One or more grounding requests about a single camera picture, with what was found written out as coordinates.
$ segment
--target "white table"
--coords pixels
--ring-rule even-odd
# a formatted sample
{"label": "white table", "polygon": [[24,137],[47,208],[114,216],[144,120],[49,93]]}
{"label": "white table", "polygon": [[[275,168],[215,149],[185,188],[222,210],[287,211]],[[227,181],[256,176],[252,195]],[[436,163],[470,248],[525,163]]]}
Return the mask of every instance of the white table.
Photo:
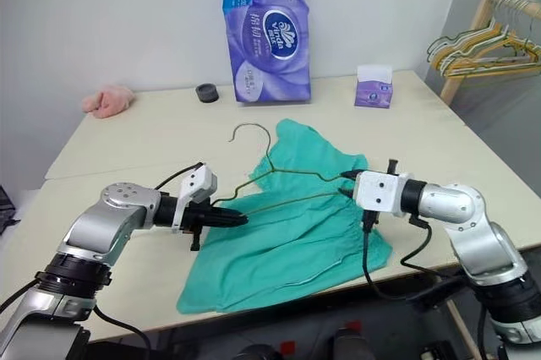
{"label": "white table", "polygon": [[[536,226],[541,200],[413,73],[396,75],[390,110],[353,107],[353,87],[351,77],[315,80],[312,105],[287,106],[238,106],[223,88],[220,103],[210,105],[196,101],[192,91],[154,92],[140,95],[133,108],[112,120],[86,118],[49,171],[49,177],[64,178],[45,183],[6,248],[0,301],[44,268],[64,233],[97,201],[103,187],[117,181],[152,187],[201,160],[219,177],[216,196],[229,195],[265,147],[265,136],[248,128],[229,144],[232,128],[258,122],[273,129],[284,117],[310,124],[344,152],[365,153],[373,169],[385,169],[387,159],[395,157],[399,171],[414,172],[418,179],[472,185],[487,199],[489,218],[519,248],[541,244]],[[166,190],[176,194],[177,186],[171,183]],[[424,233],[390,215],[381,218],[379,229],[394,254],[374,278],[409,273],[399,258],[416,248]],[[113,268],[112,284],[99,292],[101,309],[143,330],[217,316],[181,315],[175,309],[195,258],[189,244],[189,237],[166,229],[135,235]],[[427,267],[456,263],[437,221],[433,242],[415,262]],[[364,283],[359,278],[336,288]],[[94,316],[85,326],[92,339],[125,334]]]}

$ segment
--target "vinda logo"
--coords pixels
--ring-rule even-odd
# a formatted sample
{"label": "vinda logo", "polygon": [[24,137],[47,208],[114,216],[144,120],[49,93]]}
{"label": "vinda logo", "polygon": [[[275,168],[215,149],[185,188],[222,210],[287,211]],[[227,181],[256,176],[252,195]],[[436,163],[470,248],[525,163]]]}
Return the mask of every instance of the vinda logo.
{"label": "vinda logo", "polygon": [[274,57],[287,60],[295,54],[298,34],[287,15],[280,11],[269,11],[263,17],[263,26]]}

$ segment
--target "purple tissue package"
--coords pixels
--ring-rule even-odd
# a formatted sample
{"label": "purple tissue package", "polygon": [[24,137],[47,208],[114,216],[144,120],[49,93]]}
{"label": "purple tissue package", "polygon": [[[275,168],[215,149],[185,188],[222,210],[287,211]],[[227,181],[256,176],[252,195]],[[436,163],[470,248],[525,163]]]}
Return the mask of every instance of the purple tissue package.
{"label": "purple tissue package", "polygon": [[304,0],[223,0],[237,101],[310,99]]}
{"label": "purple tissue package", "polygon": [[357,67],[356,106],[388,108],[392,98],[392,67],[364,64]]}

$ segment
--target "pink stuffed animal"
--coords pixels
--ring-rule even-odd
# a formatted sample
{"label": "pink stuffed animal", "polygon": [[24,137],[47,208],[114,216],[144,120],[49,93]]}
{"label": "pink stuffed animal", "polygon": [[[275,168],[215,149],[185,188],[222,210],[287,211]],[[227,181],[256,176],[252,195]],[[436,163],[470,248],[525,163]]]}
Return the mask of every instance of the pink stuffed animal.
{"label": "pink stuffed animal", "polygon": [[129,108],[134,93],[123,85],[104,85],[96,94],[83,99],[83,111],[98,118],[112,117]]}

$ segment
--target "green cloth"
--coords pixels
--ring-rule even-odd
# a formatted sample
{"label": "green cloth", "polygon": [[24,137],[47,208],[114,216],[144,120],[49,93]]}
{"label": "green cloth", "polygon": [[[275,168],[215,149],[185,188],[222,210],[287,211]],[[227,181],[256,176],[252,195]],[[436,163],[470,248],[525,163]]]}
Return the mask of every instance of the green cloth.
{"label": "green cloth", "polygon": [[[279,140],[270,152],[276,168],[319,172],[329,178],[368,167],[364,155],[341,153],[308,126],[286,119],[276,131]],[[251,177],[268,171],[263,158]],[[316,176],[279,172],[257,184],[261,194],[223,206],[250,212],[353,186],[342,178],[326,183]],[[360,277],[362,214],[351,199],[338,194],[253,214],[240,227],[210,229],[178,299],[178,311],[195,314],[266,307]],[[371,233],[369,248],[369,269],[385,266],[391,246],[378,232]]]}

